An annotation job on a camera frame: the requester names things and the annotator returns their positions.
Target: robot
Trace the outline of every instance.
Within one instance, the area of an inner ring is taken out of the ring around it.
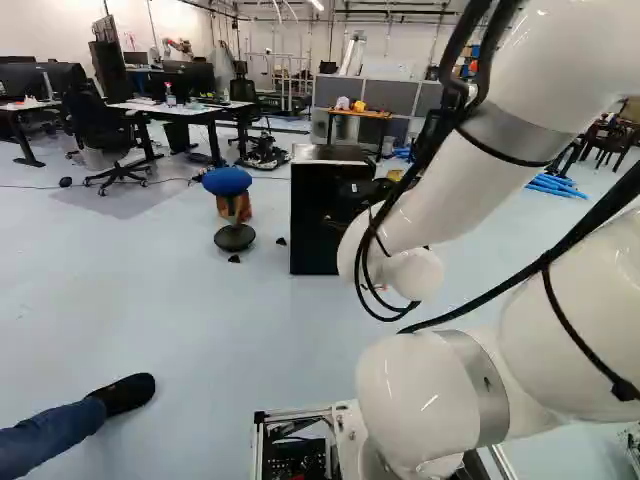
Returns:
[[[429,300],[444,266],[425,246],[472,230],[601,112],[638,95],[638,18],[637,0],[528,2],[496,54],[486,98],[373,226],[363,260],[371,281],[412,305]],[[382,208],[345,232],[338,267],[348,282],[359,281],[359,248]],[[364,352],[360,478],[448,478],[467,450],[571,419],[640,419],[640,209],[547,260],[511,294],[497,327],[420,330]]]

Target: black box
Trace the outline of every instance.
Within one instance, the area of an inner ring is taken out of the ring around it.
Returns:
[[[375,164],[357,145],[294,145],[291,161],[289,271],[337,275],[336,255],[353,205],[340,196],[350,182],[372,180]]]

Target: white desk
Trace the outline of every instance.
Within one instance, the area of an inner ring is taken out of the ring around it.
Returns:
[[[29,165],[30,167],[44,167],[46,164],[44,162],[40,162],[36,160],[33,151],[31,150],[31,146],[29,145],[29,140],[27,140],[26,135],[22,131],[20,127],[20,122],[18,121],[18,114],[24,112],[34,112],[36,110],[44,110],[46,108],[54,108],[60,111],[62,106],[62,102],[58,101],[50,101],[50,102],[35,102],[29,103],[27,105],[23,103],[6,103],[0,105],[0,115],[5,117],[11,126],[11,130],[13,131],[13,135],[18,140],[20,147],[22,148],[22,153],[24,154],[24,158],[18,157],[14,158],[13,161],[15,163],[20,163],[22,165]]]
[[[138,102],[113,103],[108,105],[111,108],[119,108],[121,110],[135,110],[137,112],[158,113],[164,115],[178,115],[192,117],[195,115],[203,115],[223,110],[225,107],[212,107],[209,105],[199,105],[198,108],[185,107],[184,105],[176,105],[170,107],[166,103],[158,105],[148,105]]]
[[[251,102],[230,102],[229,105],[212,106],[200,103],[192,103],[189,106],[176,105],[170,107],[166,103],[149,105],[146,103],[123,102],[109,105],[110,108],[145,112],[151,118],[157,120],[168,120],[170,122],[182,124],[206,125],[209,132],[209,147],[211,149],[211,161],[216,166],[225,164],[220,156],[220,146],[218,144],[218,134],[216,132],[216,117],[223,112],[230,110],[241,110],[253,105]]]
[[[5,103],[0,105],[0,110],[5,112],[27,112],[29,110],[42,110],[43,108],[59,107],[62,102],[52,100],[50,102],[37,102],[25,105],[24,103]]]

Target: person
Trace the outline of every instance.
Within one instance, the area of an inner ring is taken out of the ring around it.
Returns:
[[[137,373],[1,429],[0,480],[26,475],[96,433],[106,420],[146,405],[155,389],[151,374]]]

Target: wooden table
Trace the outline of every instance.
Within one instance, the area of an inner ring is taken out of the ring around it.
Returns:
[[[391,120],[389,112],[372,112],[365,110],[364,112],[354,112],[353,110],[336,110],[329,109],[329,126],[327,127],[327,145],[331,145],[331,133],[333,132],[333,118],[336,115],[372,118],[380,121],[380,139],[378,140],[378,151],[376,152],[376,162],[382,159],[382,143],[384,142],[384,134],[387,131],[388,120]]]

